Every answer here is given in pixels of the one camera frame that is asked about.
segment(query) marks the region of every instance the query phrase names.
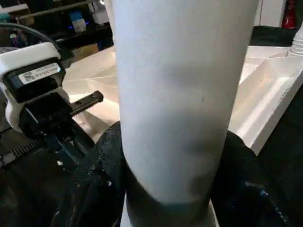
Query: white cylinder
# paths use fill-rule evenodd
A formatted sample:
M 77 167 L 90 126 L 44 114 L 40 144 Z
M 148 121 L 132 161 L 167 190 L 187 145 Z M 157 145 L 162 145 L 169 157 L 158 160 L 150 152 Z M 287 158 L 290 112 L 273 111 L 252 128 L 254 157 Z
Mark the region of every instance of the white cylinder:
M 303 23 L 299 31 L 295 34 L 293 44 L 288 52 L 288 56 L 303 55 Z
M 256 0 L 113 0 L 123 149 L 121 227 L 201 226 Z

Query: white tube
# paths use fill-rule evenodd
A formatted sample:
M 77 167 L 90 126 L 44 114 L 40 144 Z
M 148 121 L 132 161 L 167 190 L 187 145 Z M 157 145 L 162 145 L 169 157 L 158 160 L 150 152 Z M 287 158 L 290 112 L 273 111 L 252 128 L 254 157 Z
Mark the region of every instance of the white tube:
M 257 3 L 113 0 L 123 149 L 134 176 L 122 227 L 208 225 Z
M 288 51 L 288 56 L 303 55 L 303 23 L 299 31 L 295 34 L 293 44 Z

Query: fire extinguisher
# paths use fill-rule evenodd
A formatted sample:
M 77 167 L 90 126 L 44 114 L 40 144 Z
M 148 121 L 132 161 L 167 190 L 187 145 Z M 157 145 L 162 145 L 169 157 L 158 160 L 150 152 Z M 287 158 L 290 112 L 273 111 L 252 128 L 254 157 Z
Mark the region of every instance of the fire extinguisher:
M 287 0 L 284 18 L 282 21 L 282 28 L 295 29 L 297 25 L 295 17 L 296 0 Z

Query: black plastic part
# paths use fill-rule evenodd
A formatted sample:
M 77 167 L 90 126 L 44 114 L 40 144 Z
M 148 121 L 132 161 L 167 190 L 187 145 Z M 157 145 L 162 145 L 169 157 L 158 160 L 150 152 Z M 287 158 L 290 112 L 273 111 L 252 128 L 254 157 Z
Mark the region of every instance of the black plastic part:
M 26 104 L 20 113 L 19 127 L 25 135 L 36 139 L 47 134 L 64 133 L 71 121 L 72 108 L 58 94 L 51 93 Z
M 39 145 L 41 145 L 39 141 L 33 140 L 28 144 L 24 144 L 18 148 L 11 150 L 11 152 L 5 155 L 0 155 L 0 169 L 7 167 L 9 164 L 15 162 L 18 159 L 21 159 L 23 156 L 37 149 Z M 1 144 L 0 149 L 4 151 L 4 147 Z
M 76 122 L 73 122 L 71 128 L 75 135 L 73 139 L 74 147 L 84 155 L 88 155 L 89 151 L 94 148 L 95 142 Z
M 101 92 L 95 91 L 92 94 L 78 100 L 77 102 L 70 104 L 70 107 L 72 108 L 72 115 L 75 116 L 83 112 L 83 110 L 88 109 L 97 103 L 101 103 L 102 101 L 103 95 Z
M 57 63 L 61 70 L 51 76 L 28 84 L 23 84 L 18 77 L 22 73 L 29 72 L 52 63 Z M 65 69 L 61 65 L 60 61 L 57 58 L 51 58 L 8 72 L 3 77 L 3 83 L 7 86 L 16 101 L 18 103 L 22 103 L 61 86 L 64 76 Z
M 69 142 L 60 141 L 55 135 L 47 136 L 45 143 L 50 153 L 57 156 L 57 160 L 61 162 L 60 166 L 66 171 L 72 172 L 84 158 L 81 151 L 75 149 Z

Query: barcode label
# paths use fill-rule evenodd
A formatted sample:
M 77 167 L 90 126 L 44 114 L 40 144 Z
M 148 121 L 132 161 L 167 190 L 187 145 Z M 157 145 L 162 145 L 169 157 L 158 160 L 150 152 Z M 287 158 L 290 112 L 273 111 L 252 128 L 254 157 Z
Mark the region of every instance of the barcode label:
M 23 84 L 29 84 L 36 80 L 51 76 L 57 72 L 60 72 L 61 68 L 57 63 L 45 65 L 35 70 L 20 74 L 18 77 Z

